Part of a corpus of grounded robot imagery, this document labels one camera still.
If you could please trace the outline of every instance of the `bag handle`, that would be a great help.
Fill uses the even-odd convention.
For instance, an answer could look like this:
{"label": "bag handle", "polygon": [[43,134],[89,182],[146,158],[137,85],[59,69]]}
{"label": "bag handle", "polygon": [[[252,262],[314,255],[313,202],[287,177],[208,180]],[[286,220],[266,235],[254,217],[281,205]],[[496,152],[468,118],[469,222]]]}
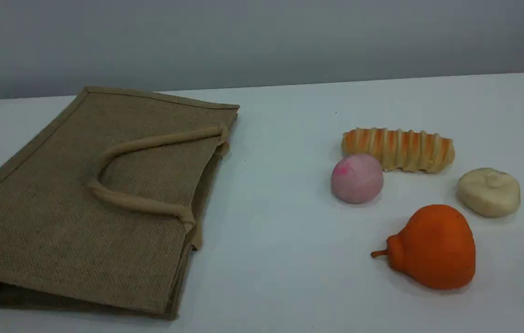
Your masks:
{"label": "bag handle", "polygon": [[173,133],[168,135],[146,137],[130,142],[123,142],[112,146],[97,155],[95,160],[90,165],[90,177],[86,182],[86,186],[97,198],[103,202],[113,204],[123,209],[138,211],[141,213],[157,214],[157,215],[173,215],[182,222],[186,228],[186,232],[190,231],[195,225],[196,220],[190,207],[181,204],[171,204],[160,202],[149,198],[133,196],[122,192],[109,190],[99,178],[105,167],[115,158],[122,154],[128,154],[137,150],[150,149],[159,146],[173,145],[175,143],[195,141],[206,139],[208,137],[219,136],[217,146],[223,145],[223,150],[226,152],[228,143],[228,129],[223,124],[217,126],[203,127],[197,130],[185,131],[181,133]]}

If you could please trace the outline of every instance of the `pink ball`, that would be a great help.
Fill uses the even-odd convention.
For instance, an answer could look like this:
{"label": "pink ball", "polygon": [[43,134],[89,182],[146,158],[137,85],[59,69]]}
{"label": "pink ball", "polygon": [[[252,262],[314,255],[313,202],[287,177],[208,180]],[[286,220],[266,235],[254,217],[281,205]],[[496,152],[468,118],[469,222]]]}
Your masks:
{"label": "pink ball", "polygon": [[332,192],[348,203],[364,203],[374,199],[383,188],[383,169],[369,154],[343,158],[332,171]]}

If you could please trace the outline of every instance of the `fake bread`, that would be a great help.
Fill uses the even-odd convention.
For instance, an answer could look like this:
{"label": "fake bread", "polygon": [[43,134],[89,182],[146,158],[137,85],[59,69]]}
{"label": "fake bread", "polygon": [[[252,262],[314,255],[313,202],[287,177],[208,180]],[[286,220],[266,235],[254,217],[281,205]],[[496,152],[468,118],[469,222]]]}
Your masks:
{"label": "fake bread", "polygon": [[390,131],[387,129],[353,129],[342,137],[342,152],[370,154],[378,159],[384,170],[401,168],[404,171],[438,173],[455,158],[452,139],[438,133]]}

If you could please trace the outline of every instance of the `jute bag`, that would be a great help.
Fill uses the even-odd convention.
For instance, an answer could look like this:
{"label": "jute bag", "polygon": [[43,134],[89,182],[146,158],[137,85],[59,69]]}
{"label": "jute bag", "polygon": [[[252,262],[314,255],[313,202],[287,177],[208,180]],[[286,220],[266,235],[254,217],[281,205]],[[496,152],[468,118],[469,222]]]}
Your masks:
{"label": "jute bag", "polygon": [[175,318],[238,108],[84,89],[0,168],[0,307]]}

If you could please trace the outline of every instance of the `white table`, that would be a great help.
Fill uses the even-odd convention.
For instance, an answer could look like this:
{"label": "white table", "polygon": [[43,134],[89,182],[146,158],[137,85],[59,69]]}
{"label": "white table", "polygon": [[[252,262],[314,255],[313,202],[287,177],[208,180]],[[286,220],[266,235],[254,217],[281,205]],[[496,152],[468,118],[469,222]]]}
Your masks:
{"label": "white table", "polygon": [[[0,310],[0,331],[524,332],[524,74],[171,92],[240,104],[193,255],[180,318]],[[73,99],[0,100],[0,165]],[[394,171],[370,204],[339,202],[329,176],[353,127],[426,130],[454,139],[439,175]],[[522,206],[488,220],[463,208],[463,173],[513,174]],[[467,217],[477,272],[463,293],[437,293],[369,253],[418,208]]]}

